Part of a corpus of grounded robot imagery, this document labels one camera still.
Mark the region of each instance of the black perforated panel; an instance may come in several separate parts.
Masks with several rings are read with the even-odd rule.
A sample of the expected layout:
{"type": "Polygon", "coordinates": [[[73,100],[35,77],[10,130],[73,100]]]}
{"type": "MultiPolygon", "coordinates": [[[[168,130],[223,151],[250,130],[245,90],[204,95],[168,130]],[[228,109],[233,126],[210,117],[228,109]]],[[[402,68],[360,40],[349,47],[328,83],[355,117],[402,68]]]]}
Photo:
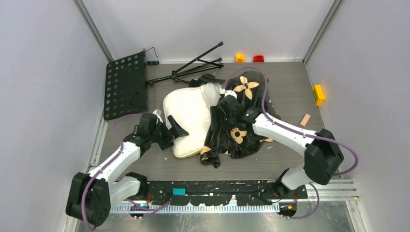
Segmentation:
{"type": "Polygon", "coordinates": [[[146,111],[145,81],[144,51],[110,62],[105,75],[104,119],[146,111]]]}

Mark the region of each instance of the black cloth with flower pattern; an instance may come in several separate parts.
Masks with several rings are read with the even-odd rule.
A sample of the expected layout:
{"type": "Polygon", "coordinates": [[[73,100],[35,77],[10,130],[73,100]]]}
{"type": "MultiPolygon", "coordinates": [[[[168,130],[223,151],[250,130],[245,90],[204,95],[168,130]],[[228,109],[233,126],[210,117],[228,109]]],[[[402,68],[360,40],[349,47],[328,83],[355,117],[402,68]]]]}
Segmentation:
{"type": "MultiPolygon", "coordinates": [[[[226,90],[233,90],[237,94],[237,100],[244,105],[245,109],[251,106],[262,108],[262,96],[264,94],[264,76],[260,72],[247,71],[240,76],[232,78],[226,90]]],[[[273,109],[273,105],[266,95],[265,110],[272,116],[280,119],[273,109]]],[[[272,139],[256,135],[238,128],[233,130],[208,129],[204,148],[201,151],[200,161],[203,165],[220,166],[218,154],[231,155],[233,159],[240,159],[255,154],[265,142],[272,139]]]]}

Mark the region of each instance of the black tripod stand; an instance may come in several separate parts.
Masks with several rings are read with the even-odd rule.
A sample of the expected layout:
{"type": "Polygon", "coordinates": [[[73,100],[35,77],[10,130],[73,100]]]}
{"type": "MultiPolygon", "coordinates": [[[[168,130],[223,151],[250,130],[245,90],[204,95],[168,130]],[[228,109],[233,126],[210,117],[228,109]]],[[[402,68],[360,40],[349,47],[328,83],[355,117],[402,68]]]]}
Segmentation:
{"type": "Polygon", "coordinates": [[[216,59],[216,60],[213,60],[213,61],[206,61],[206,60],[201,59],[203,56],[205,56],[206,54],[212,52],[213,50],[217,49],[218,47],[220,47],[222,45],[223,45],[223,42],[220,42],[219,44],[217,44],[213,48],[209,49],[208,51],[202,53],[200,56],[198,56],[197,58],[191,60],[190,62],[188,62],[187,64],[185,64],[181,68],[179,68],[175,71],[172,71],[170,76],[165,76],[165,77],[161,77],[161,78],[152,79],[152,80],[146,81],[146,84],[149,85],[149,86],[153,86],[157,82],[165,81],[165,80],[169,80],[169,79],[172,79],[174,82],[182,82],[182,83],[188,83],[189,84],[190,83],[189,81],[179,80],[178,77],[191,75],[191,74],[194,74],[194,73],[200,73],[200,72],[204,72],[204,71],[208,71],[208,70],[212,70],[212,69],[222,68],[223,64],[222,63],[217,63],[217,62],[221,61],[222,58],[219,58],[219,59],[216,59]],[[182,69],[186,68],[187,66],[189,66],[190,64],[192,64],[195,61],[199,61],[199,62],[202,62],[204,64],[201,64],[201,65],[196,66],[194,68],[191,68],[191,69],[180,72],[182,69]]]}

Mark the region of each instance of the small wooden block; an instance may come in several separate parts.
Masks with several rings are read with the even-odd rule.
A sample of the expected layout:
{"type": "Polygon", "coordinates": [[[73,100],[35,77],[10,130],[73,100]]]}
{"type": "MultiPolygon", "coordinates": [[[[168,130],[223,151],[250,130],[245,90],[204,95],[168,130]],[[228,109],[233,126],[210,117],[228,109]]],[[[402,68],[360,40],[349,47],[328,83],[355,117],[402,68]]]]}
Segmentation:
{"type": "Polygon", "coordinates": [[[302,121],[300,122],[300,125],[306,126],[306,123],[308,123],[307,121],[309,121],[309,119],[310,119],[310,115],[305,114],[305,116],[303,117],[302,121]]]}

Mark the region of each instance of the white wall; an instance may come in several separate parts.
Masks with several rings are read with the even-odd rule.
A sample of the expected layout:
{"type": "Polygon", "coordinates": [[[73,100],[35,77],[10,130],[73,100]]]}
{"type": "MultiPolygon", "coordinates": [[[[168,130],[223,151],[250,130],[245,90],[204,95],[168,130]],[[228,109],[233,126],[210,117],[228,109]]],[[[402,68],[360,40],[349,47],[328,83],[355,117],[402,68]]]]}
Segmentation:
{"type": "Polygon", "coordinates": [[[0,3],[0,231],[59,232],[107,61],[72,0],[0,3]]]}
{"type": "Polygon", "coordinates": [[[344,1],[308,62],[326,127],[360,156],[351,176],[372,232],[410,227],[409,12],[404,0],[344,1]]]}
{"type": "Polygon", "coordinates": [[[301,60],[333,0],[84,0],[114,59],[154,46],[160,61],[301,60]]]}

